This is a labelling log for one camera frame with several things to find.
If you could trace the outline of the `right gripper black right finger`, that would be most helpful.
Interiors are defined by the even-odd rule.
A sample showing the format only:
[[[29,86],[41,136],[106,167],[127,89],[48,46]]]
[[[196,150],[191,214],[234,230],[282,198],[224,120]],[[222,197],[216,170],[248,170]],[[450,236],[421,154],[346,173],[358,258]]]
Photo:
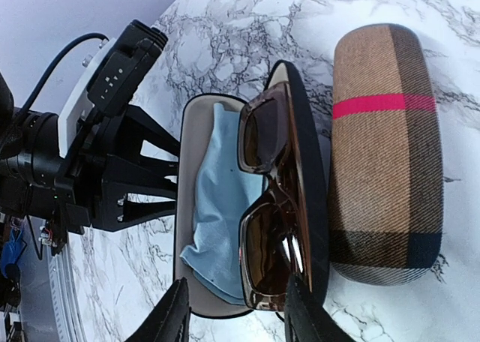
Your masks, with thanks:
[[[323,307],[317,304],[297,274],[289,277],[286,287],[284,329],[288,342],[353,342]]]

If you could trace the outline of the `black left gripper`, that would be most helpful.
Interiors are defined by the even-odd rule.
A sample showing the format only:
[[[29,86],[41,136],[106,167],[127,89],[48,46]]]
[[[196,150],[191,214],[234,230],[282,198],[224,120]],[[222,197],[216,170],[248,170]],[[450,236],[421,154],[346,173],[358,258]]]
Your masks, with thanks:
[[[121,175],[119,155],[151,170],[179,168],[178,162],[141,155],[144,141],[173,156],[180,154],[180,142],[145,110],[129,105],[125,114],[106,117],[93,109],[71,127],[73,141],[54,179],[54,254],[68,243],[69,233],[82,235],[88,227],[113,233],[175,213],[176,183],[150,173]],[[132,194],[164,200],[134,202]]]

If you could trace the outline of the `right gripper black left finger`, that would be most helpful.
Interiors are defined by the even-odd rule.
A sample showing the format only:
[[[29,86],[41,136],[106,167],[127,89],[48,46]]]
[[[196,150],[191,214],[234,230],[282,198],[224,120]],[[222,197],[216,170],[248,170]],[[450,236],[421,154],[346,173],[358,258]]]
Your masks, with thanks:
[[[140,327],[131,342],[189,341],[191,306],[188,281],[175,280]]]

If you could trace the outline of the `black woven glasses case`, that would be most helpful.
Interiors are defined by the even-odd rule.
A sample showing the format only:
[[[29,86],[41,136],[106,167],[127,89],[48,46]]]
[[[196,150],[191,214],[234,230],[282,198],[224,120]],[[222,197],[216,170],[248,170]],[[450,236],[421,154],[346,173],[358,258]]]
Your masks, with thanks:
[[[200,94],[181,126],[173,275],[209,319],[281,312],[292,276],[322,305],[329,282],[326,179],[305,85],[274,64],[252,100]]]

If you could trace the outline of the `brown translucent sunglasses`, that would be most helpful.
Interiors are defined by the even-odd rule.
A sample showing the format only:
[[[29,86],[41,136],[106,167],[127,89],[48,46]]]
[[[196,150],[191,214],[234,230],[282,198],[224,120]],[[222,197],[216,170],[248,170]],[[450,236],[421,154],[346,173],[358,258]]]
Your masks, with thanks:
[[[238,166],[262,179],[260,195],[239,225],[241,282],[250,309],[282,313],[290,276],[311,283],[297,140],[288,82],[275,83],[242,109]]]

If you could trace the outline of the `light blue cleaning cloth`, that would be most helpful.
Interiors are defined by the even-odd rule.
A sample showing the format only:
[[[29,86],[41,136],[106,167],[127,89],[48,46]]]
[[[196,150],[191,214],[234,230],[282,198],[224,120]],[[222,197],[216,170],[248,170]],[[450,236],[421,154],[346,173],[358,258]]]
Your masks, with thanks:
[[[239,169],[239,113],[217,102],[213,116],[208,148],[196,176],[193,243],[183,248],[180,258],[210,292],[231,305],[243,305],[239,224],[263,192],[263,177]]]

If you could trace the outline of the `brown striped glasses case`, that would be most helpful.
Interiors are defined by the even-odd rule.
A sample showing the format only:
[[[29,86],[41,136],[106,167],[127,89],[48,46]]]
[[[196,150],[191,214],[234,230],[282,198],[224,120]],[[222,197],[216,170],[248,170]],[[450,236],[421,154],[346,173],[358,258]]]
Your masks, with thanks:
[[[345,278],[394,286],[423,276],[443,235],[443,155],[417,35],[365,25],[334,51],[330,260]]]

